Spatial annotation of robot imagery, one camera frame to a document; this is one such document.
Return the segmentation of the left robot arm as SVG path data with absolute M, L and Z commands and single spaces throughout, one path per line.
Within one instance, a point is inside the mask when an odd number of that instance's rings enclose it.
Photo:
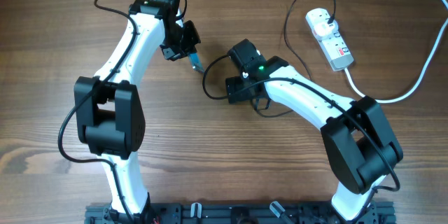
M 193 22 L 183 19 L 180 1 L 134 0 L 124 13 L 125 33 L 108 62 L 74 85 L 78 138 L 104 166 L 114 223 L 152 223 L 156 218 L 137 153 L 146 127 L 138 88 L 152 56 L 161 50 L 166 60 L 187 57 L 194 70 L 204 70 L 195 47 L 199 34 Z

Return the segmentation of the Galaxy smartphone teal screen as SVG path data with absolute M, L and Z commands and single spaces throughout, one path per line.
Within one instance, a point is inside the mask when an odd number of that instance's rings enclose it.
M 191 64 L 192 69 L 194 71 L 196 71 L 196 72 L 199 72 L 199 73 L 203 74 L 204 73 L 204 68 L 202 66 L 202 63 L 200 62 L 200 59 L 199 59 L 197 53 L 191 53 L 188 56 L 188 58 L 190 60 L 190 64 Z

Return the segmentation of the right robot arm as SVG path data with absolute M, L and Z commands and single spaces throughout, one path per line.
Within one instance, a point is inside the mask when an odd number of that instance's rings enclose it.
M 403 150 L 380 104 L 371 97 L 343 97 L 302 76 L 286 60 L 265 59 L 247 39 L 227 52 L 239 74 L 225 81 L 230 103 L 260 98 L 283 104 L 321 133 L 330 168 L 339 181 L 336 193 L 318 215 L 310 205 L 303 217 L 314 222 L 395 223 L 391 202 L 373 202 L 378 190 L 398 191 L 394 167 Z M 394 187 L 382 185 L 387 175 Z

